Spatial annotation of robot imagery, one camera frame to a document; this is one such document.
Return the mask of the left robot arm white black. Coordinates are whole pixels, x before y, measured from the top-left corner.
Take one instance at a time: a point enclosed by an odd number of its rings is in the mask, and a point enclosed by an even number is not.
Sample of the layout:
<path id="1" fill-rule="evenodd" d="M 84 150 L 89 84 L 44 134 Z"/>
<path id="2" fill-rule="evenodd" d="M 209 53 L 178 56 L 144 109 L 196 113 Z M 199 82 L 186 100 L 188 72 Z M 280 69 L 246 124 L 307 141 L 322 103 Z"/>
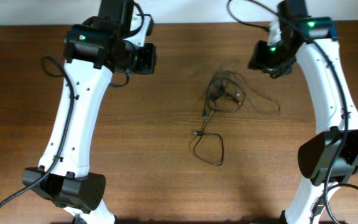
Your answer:
<path id="1" fill-rule="evenodd" d="M 90 146 L 103 96 L 115 72 L 154 72 L 156 48 L 146 42 L 152 16 L 134 1 L 102 1 L 97 16 L 76 24 L 64 40 L 64 82 L 53 131 L 23 184 L 72 214 L 75 223 L 114 223 L 103 201 L 104 175 L 90 172 Z"/>

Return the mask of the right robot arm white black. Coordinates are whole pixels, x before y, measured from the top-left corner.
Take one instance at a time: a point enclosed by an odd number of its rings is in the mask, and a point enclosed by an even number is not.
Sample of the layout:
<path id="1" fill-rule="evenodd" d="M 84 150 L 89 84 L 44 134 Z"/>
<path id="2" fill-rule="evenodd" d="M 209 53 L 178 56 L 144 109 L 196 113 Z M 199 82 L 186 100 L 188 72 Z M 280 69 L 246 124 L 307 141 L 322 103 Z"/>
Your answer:
<path id="1" fill-rule="evenodd" d="M 311 17 L 304 1 L 284 0 L 274 12 L 268 41 L 254 49 L 249 68 L 272 78 L 299 65 L 306 79 L 316 120 L 316 135 L 298 150 L 302 175 L 280 223 L 318 223 L 329 200 L 358 174 L 358 111 L 339 56 L 338 34 L 329 17 Z"/>

